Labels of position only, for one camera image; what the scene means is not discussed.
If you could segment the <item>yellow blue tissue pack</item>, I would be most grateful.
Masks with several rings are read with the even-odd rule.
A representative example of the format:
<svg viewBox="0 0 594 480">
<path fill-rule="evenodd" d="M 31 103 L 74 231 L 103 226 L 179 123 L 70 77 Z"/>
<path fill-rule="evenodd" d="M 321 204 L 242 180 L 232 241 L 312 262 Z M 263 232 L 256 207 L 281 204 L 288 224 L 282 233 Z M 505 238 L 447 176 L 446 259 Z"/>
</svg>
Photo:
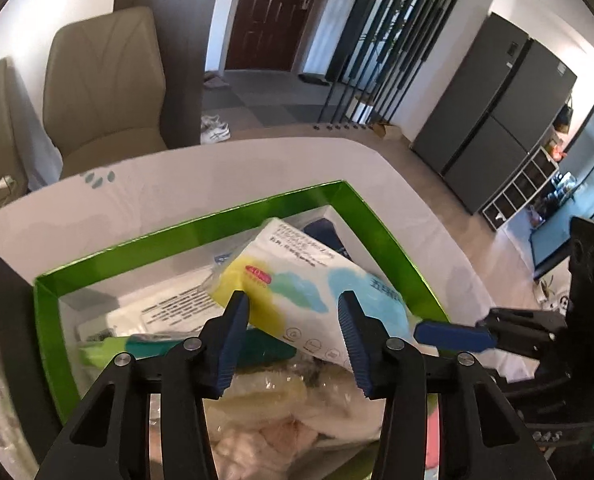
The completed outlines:
<svg viewBox="0 0 594 480">
<path fill-rule="evenodd" d="M 412 339 L 401 295 L 289 223 L 272 218 L 205 281 L 220 306 L 241 290 L 249 298 L 249 323 L 314 358 L 351 367 L 338 321 L 346 290 L 389 335 Z"/>
</svg>

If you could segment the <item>black storage box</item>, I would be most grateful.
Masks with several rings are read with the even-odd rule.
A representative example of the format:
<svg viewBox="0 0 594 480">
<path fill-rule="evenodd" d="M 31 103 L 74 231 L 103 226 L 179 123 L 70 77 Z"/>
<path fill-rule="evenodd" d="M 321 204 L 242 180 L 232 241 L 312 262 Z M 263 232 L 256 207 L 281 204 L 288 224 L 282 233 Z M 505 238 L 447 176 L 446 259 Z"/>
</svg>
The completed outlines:
<svg viewBox="0 0 594 480">
<path fill-rule="evenodd" d="M 60 430 L 32 287 L 0 257 L 0 479 L 34 478 Z"/>
</svg>

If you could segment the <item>green storage box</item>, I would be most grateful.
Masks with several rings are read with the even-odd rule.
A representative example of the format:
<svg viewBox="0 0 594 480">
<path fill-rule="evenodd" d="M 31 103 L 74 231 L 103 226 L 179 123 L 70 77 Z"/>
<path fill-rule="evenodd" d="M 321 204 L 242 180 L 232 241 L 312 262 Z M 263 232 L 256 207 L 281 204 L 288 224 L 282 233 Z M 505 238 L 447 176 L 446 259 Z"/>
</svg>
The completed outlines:
<svg viewBox="0 0 594 480">
<path fill-rule="evenodd" d="M 43 370 L 67 420 L 91 374 L 119 352 L 103 332 L 190 334 L 236 290 L 249 322 L 283 347 L 339 366 L 349 357 L 337 300 L 350 289 L 393 336 L 446 312 L 398 241 L 344 181 L 278 194 L 169 226 L 60 266 L 34 282 Z"/>
</svg>

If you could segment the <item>dark grey refrigerator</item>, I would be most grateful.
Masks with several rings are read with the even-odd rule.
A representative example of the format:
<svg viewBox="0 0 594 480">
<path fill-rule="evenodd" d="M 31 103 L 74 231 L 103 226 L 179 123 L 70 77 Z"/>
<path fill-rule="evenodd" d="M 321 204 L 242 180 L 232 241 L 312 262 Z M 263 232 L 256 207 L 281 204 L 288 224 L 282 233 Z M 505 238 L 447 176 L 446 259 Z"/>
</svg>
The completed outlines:
<svg viewBox="0 0 594 480">
<path fill-rule="evenodd" d="M 412 150 L 476 214 L 541 143 L 576 81 L 547 47 L 492 13 Z"/>
</svg>

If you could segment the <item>black slat room divider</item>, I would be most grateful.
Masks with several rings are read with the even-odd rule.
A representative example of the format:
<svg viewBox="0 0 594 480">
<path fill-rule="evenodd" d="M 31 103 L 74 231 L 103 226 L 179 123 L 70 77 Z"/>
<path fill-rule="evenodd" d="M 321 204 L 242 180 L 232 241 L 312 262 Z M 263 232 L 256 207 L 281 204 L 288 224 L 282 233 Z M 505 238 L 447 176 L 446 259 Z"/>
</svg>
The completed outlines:
<svg viewBox="0 0 594 480">
<path fill-rule="evenodd" d="M 314 128 L 386 124 L 426 63 L 458 0 L 355 0 L 324 80 Z"/>
</svg>

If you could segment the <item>beige chair right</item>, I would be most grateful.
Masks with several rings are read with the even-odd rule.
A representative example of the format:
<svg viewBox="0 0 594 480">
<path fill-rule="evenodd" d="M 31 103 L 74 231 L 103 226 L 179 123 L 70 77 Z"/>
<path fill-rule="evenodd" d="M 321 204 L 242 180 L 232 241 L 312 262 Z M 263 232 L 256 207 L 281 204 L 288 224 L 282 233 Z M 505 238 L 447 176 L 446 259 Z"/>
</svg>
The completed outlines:
<svg viewBox="0 0 594 480">
<path fill-rule="evenodd" d="M 166 78 L 154 16 L 137 6 L 70 23 L 46 66 L 43 125 L 62 155 L 62 179 L 162 152 Z"/>
</svg>

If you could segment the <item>dark brown door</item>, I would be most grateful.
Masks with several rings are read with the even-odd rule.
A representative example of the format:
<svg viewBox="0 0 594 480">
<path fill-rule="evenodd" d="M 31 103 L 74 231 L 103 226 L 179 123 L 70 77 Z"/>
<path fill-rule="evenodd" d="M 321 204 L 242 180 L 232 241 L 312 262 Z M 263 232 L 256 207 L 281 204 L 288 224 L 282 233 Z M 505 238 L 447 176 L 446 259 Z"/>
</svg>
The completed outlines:
<svg viewBox="0 0 594 480">
<path fill-rule="evenodd" d="M 313 0 L 238 0 L 225 68 L 288 72 Z"/>
</svg>

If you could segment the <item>grey cabinet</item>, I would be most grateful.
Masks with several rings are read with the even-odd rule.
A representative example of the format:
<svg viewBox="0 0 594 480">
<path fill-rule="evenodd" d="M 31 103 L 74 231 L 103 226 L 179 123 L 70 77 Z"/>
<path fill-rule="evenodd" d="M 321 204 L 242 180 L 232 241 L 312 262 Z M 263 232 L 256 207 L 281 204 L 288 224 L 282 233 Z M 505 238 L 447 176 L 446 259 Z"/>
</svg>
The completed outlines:
<svg viewBox="0 0 594 480">
<path fill-rule="evenodd" d="M 147 6 L 154 14 L 166 95 L 160 133 L 168 148 L 197 145 L 210 25 L 216 0 L 114 0 L 114 10 Z"/>
</svg>

